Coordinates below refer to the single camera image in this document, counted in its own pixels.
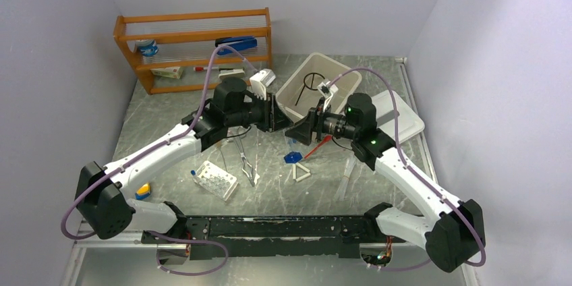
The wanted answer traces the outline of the metal crucible tongs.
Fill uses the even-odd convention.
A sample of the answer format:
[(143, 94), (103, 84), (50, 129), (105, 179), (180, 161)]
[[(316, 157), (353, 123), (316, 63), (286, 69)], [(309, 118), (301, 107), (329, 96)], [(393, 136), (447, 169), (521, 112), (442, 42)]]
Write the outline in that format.
[(237, 151), (239, 153), (239, 157), (241, 159), (241, 163), (242, 163), (241, 171), (248, 178), (250, 185), (254, 188), (256, 186), (256, 182), (257, 182), (257, 179), (256, 179), (257, 173), (256, 173), (255, 168), (252, 166), (252, 164), (249, 162), (249, 160), (246, 156), (246, 152), (245, 152), (244, 146), (242, 144), (241, 138), (239, 136), (235, 136), (235, 137), (232, 137), (231, 140), (234, 142), (234, 144), (237, 148)]

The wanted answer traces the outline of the graduated cylinder blue base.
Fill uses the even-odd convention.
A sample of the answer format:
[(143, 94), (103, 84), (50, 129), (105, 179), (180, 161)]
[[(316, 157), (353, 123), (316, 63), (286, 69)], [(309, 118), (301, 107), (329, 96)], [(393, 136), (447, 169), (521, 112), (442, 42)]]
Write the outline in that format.
[(293, 139), (285, 137), (285, 141), (288, 147), (288, 153), (283, 157), (283, 160), (287, 164), (295, 164), (300, 162), (304, 156), (300, 150), (300, 143)]

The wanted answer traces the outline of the black wire tripod stand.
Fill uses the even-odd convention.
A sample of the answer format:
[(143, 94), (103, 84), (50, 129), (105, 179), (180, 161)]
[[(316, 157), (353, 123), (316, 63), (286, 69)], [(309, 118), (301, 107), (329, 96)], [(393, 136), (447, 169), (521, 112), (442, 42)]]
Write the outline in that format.
[(321, 80), (325, 79), (325, 77), (322, 74), (317, 73), (317, 72), (310, 72), (304, 76), (304, 78), (302, 80), (303, 86), (302, 86), (302, 89), (300, 90), (298, 97), (295, 101), (295, 104), (294, 104), (295, 106), (298, 106), (298, 104), (301, 100), (301, 97), (302, 97), (305, 90), (311, 90), (311, 91), (317, 91), (318, 90), (317, 87), (315, 87), (315, 85), (314, 85), (314, 82), (316, 81), (316, 77), (319, 77)]

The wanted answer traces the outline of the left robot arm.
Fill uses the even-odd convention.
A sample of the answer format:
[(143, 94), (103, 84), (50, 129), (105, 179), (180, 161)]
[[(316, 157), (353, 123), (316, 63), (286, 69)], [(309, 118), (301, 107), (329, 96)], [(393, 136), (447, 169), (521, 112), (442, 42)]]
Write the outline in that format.
[(197, 111), (152, 144), (103, 167), (95, 162), (84, 166), (74, 207), (100, 239), (110, 239), (131, 227), (179, 242), (187, 232), (182, 212), (170, 202), (138, 201), (137, 190), (174, 164), (226, 139), (232, 127), (276, 132), (291, 125), (274, 94), (255, 94), (239, 78), (224, 79)]

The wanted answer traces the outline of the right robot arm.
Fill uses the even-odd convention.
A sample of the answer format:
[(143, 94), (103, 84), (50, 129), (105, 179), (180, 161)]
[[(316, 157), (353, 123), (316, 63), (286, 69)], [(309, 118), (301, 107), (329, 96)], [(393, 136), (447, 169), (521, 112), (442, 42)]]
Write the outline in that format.
[(326, 111), (323, 99), (285, 135), (309, 145), (322, 135), (345, 138), (357, 160), (395, 184), (421, 216), (379, 204), (366, 213), (364, 233), (371, 241), (397, 237), (426, 251), (429, 260), (450, 273), (470, 258), (486, 260), (486, 238), (481, 206), (475, 200), (462, 201), (447, 192), (405, 157), (397, 141), (377, 124), (376, 107), (367, 94), (351, 94), (342, 114)]

